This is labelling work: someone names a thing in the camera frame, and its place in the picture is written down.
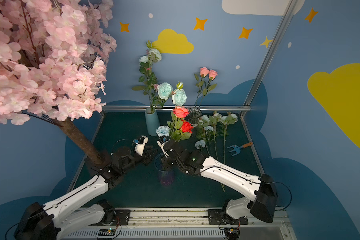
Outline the blue carnation stem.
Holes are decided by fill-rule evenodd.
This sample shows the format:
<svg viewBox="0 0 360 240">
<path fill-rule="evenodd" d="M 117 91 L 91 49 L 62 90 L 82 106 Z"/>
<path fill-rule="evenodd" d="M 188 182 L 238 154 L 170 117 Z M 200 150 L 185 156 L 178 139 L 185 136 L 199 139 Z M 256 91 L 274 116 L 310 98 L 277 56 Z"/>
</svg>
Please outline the blue carnation stem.
<svg viewBox="0 0 360 240">
<path fill-rule="evenodd" d="M 215 149 L 214 149 L 214 140 L 213 140 L 213 127 L 210 125 L 210 121 L 209 121 L 209 116 L 207 115 L 203 115 L 201 116 L 199 119 L 199 124 L 197 126 L 197 138 L 199 140 L 205 140 L 208 148 L 209 148 L 209 152 L 210 152 L 210 156 L 216 157 L 215 155 Z"/>
<path fill-rule="evenodd" d="M 168 126 L 159 126 L 156 130 L 156 133 L 161 142 L 167 142 L 170 140 L 171 129 Z"/>
<path fill-rule="evenodd" d="M 210 155 L 208 145 L 205 140 L 199 140 L 195 143 L 195 147 L 197 150 L 200 150 L 201 152 L 205 153 L 207 156 Z"/>
</svg>

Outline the purple ribbed glass vase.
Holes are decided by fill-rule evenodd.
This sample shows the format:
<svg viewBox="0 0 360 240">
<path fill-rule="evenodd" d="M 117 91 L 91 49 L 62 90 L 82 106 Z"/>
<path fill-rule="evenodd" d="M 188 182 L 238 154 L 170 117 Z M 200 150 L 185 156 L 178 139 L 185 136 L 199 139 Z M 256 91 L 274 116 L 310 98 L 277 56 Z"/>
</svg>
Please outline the purple ribbed glass vase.
<svg viewBox="0 0 360 240">
<path fill-rule="evenodd" d="M 164 154 L 160 153 L 155 157 L 154 164 L 155 168 L 158 171 L 158 179 L 161 185 L 170 186 L 175 181 L 175 173 L 172 168 L 166 170 L 162 163 L 162 158 Z"/>
</svg>

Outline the light blue ceramic vase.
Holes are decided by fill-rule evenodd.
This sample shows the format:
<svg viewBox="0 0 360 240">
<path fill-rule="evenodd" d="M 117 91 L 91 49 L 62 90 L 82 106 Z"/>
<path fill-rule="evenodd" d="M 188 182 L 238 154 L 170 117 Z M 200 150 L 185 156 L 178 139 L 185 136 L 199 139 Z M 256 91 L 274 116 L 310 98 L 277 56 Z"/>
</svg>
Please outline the light blue ceramic vase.
<svg viewBox="0 0 360 240">
<path fill-rule="evenodd" d="M 157 111 L 155 109 L 152 110 L 151 108 L 147 108 L 145 110 L 145 119 L 148 134 L 150 136 L 157 136 L 157 129 L 160 127 L 160 121 Z"/>
</svg>

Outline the blue rose stem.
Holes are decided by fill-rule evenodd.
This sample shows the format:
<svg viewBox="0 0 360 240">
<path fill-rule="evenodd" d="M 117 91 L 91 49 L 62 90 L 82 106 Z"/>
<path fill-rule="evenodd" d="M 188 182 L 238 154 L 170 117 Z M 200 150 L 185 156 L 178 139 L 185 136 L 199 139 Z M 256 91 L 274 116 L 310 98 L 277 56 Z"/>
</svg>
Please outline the blue rose stem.
<svg viewBox="0 0 360 240">
<path fill-rule="evenodd" d="M 176 107 L 184 106 L 187 95 L 183 87 L 183 82 L 178 82 L 175 88 L 166 82 L 153 85 L 151 107 L 163 106 L 170 99 Z"/>
<path fill-rule="evenodd" d="M 215 155 L 216 159 L 218 160 L 218 153 L 217 153 L 217 146 L 216 146 L 216 138 L 217 138 L 217 120 L 218 120 L 218 113 L 214 112 L 212 116 L 209 116 L 209 123 L 213 127 L 213 140 L 214 140 L 214 149 L 215 149 Z"/>
</svg>

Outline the clear ribbed glass vase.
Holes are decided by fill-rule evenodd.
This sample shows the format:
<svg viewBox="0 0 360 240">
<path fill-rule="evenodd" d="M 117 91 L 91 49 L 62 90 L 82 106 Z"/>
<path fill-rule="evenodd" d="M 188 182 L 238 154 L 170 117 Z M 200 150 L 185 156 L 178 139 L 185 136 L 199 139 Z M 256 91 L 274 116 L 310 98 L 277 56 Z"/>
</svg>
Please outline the clear ribbed glass vase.
<svg viewBox="0 0 360 240">
<path fill-rule="evenodd" d="M 190 108 L 188 112 L 187 121 L 192 127 L 197 127 L 200 121 L 199 118 L 202 116 L 202 111 L 199 108 L 194 107 Z"/>
</svg>

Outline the pink rose stem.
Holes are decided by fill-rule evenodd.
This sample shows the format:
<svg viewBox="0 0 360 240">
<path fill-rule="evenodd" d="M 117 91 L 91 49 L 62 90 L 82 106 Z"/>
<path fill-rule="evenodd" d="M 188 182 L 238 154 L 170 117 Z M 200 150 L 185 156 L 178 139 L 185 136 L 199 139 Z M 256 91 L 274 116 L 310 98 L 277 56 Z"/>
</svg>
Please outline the pink rose stem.
<svg viewBox="0 0 360 240">
<path fill-rule="evenodd" d="M 200 68 L 199 74 L 194 74 L 196 79 L 197 97 L 194 106 L 197 108 L 201 107 L 203 99 L 216 88 L 217 84 L 213 81 L 218 76 L 216 70 L 208 69 L 207 67 Z"/>
</svg>

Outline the white flower stem blue vase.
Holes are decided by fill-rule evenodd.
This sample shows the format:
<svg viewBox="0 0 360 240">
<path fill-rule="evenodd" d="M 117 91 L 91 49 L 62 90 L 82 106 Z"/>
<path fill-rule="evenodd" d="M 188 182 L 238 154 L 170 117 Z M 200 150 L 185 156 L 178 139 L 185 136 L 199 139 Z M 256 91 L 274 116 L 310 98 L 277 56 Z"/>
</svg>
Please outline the white flower stem blue vase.
<svg viewBox="0 0 360 240">
<path fill-rule="evenodd" d="M 162 60 L 162 54 L 158 49 L 154 48 L 151 41 L 147 41 L 146 45 L 148 48 L 146 54 L 139 59 L 139 71 L 141 74 L 139 77 L 139 85 L 133 86 L 132 90 L 142 91 L 143 95 L 149 97 L 149 112 L 153 114 L 156 110 L 156 106 L 160 105 L 162 102 L 158 97 L 158 78 L 153 71 L 154 64 Z"/>
</svg>

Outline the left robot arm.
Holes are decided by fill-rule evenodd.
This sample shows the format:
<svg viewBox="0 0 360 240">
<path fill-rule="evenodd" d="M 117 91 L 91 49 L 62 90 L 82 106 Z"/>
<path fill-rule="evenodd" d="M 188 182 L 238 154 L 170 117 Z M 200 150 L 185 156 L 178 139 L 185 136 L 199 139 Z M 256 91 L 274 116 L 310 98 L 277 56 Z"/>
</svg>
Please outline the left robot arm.
<svg viewBox="0 0 360 240">
<path fill-rule="evenodd" d="M 152 146 L 138 146 L 135 152 L 130 147 L 121 147 L 112 154 L 103 151 L 104 162 L 94 166 L 96 174 L 90 180 L 53 201 L 43 205 L 37 202 L 31 204 L 18 223 L 14 238 L 61 240 L 92 224 L 112 224 L 116 219 L 114 207 L 106 201 L 84 210 L 80 207 L 113 189 L 138 164 L 149 165 L 157 152 Z"/>
</svg>

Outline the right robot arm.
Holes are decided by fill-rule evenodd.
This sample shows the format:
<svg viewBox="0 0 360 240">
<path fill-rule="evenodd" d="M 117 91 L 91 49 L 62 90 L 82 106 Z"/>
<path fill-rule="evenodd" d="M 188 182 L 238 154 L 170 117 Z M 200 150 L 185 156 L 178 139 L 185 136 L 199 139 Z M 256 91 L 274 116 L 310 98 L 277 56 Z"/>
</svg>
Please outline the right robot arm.
<svg viewBox="0 0 360 240">
<path fill-rule="evenodd" d="M 243 195 L 224 204 L 219 213 L 222 221 L 232 224 L 251 215 L 265 223 L 273 222 L 278 193 L 271 176 L 241 172 L 199 150 L 190 152 L 179 142 L 166 138 L 160 138 L 157 144 L 164 154 L 165 166 L 177 166 L 187 175 L 212 179 Z"/>
</svg>

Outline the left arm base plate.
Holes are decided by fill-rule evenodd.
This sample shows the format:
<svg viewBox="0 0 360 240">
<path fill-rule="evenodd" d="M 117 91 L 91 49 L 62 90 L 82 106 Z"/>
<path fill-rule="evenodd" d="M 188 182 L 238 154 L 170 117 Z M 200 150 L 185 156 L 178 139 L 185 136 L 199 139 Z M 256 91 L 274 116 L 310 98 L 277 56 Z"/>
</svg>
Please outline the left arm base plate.
<svg viewBox="0 0 360 240">
<path fill-rule="evenodd" d="M 110 226 L 127 226 L 129 224 L 131 210 L 128 209 L 115 209 L 110 212 L 108 217 L 108 224 Z"/>
</svg>

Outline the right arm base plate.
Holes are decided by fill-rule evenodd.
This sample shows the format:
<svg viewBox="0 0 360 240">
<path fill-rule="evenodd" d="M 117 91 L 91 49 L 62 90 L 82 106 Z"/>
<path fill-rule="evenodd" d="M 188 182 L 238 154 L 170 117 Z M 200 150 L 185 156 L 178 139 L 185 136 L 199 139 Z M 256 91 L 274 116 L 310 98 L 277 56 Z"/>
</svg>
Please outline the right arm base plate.
<svg viewBox="0 0 360 240">
<path fill-rule="evenodd" d="M 248 225 L 247 216 L 234 219 L 221 209 L 207 210 L 208 222 L 210 225 Z"/>
</svg>

